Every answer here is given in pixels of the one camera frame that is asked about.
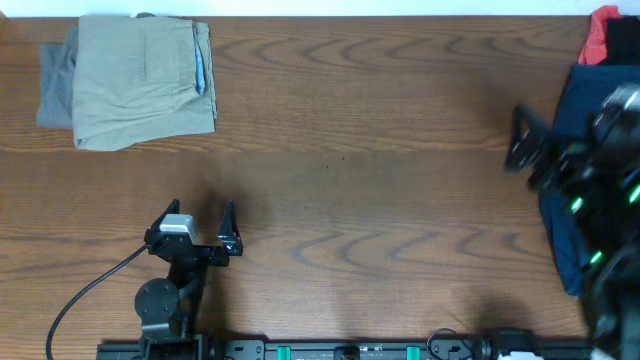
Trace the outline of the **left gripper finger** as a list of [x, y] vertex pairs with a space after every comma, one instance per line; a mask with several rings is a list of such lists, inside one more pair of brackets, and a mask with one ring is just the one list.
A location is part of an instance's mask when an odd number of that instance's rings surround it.
[[163, 220], [167, 215], [170, 214], [179, 214], [180, 213], [180, 201], [178, 199], [174, 199], [166, 210], [159, 217], [160, 220]]
[[236, 219], [236, 206], [233, 201], [226, 205], [218, 231], [218, 239], [229, 256], [242, 256], [244, 245]]

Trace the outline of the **khaki beige shorts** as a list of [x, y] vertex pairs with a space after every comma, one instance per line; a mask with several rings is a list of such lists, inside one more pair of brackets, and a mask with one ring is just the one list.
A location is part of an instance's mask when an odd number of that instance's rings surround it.
[[77, 148], [117, 151], [215, 132], [210, 29], [163, 16], [83, 16], [72, 83]]

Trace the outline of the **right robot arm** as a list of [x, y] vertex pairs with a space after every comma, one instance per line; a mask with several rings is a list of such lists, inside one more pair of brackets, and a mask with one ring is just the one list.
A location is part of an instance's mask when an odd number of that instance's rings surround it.
[[505, 167], [529, 167], [529, 188], [559, 194], [586, 242], [583, 314], [595, 348], [639, 356], [639, 110], [606, 105], [582, 137], [548, 127], [534, 109], [513, 110]]

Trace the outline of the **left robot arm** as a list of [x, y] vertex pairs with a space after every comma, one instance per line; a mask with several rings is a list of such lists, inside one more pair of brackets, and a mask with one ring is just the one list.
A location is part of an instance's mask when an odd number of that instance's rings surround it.
[[208, 359], [209, 337], [194, 330], [207, 272], [226, 267], [243, 254], [236, 207], [228, 202], [218, 231], [219, 245], [198, 242], [196, 222], [180, 212], [180, 202], [168, 208], [146, 230], [148, 252], [170, 265], [164, 278], [152, 279], [135, 296], [141, 318], [143, 359]]

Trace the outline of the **navy blue garment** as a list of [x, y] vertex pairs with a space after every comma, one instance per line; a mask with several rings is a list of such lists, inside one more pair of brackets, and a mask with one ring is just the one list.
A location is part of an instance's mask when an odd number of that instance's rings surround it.
[[[604, 100], [617, 87], [639, 82], [637, 65], [576, 65], [572, 68], [557, 109], [553, 129], [584, 137]], [[590, 253], [586, 241], [567, 208], [570, 201], [559, 193], [539, 196], [539, 210], [553, 251], [554, 262], [566, 293], [582, 294], [582, 268]]]

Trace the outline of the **red cloth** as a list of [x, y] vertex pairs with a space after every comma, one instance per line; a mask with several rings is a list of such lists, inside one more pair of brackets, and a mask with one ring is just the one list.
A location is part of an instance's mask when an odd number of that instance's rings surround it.
[[607, 21], [621, 17], [616, 5], [604, 5], [591, 13], [589, 33], [578, 57], [579, 65], [597, 65], [607, 58]]

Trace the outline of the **black cloth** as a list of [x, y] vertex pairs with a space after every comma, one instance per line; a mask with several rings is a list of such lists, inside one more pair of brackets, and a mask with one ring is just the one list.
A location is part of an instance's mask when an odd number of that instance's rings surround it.
[[609, 19], [606, 32], [606, 57], [601, 65], [638, 65], [639, 41], [638, 16]]

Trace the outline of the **folded grey shorts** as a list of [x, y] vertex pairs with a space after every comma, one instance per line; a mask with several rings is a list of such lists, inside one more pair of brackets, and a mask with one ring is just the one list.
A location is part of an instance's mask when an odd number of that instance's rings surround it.
[[101, 132], [161, 116], [147, 53], [163, 21], [149, 13], [86, 15], [62, 44], [42, 45], [38, 125]]

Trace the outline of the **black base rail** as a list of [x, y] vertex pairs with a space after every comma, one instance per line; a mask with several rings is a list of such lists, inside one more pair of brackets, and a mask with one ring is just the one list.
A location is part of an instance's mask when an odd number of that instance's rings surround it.
[[98, 360], [588, 360], [593, 348], [579, 339], [547, 339], [529, 330], [500, 329], [482, 336], [440, 329], [416, 341], [215, 341], [197, 335], [189, 340], [153, 343], [140, 340], [97, 346]]

